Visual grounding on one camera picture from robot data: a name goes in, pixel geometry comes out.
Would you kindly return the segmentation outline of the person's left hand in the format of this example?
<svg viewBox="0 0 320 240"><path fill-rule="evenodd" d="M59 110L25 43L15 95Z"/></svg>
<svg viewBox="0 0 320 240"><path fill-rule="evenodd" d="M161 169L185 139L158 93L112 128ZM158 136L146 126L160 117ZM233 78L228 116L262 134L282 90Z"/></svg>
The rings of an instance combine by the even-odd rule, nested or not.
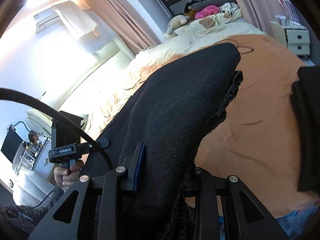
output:
<svg viewBox="0 0 320 240"><path fill-rule="evenodd" d="M54 170L54 178L57 185L64 191L68 190L74 182L78 180L83 166L84 162L80 159L71 165L69 169L56 167Z"/></svg>

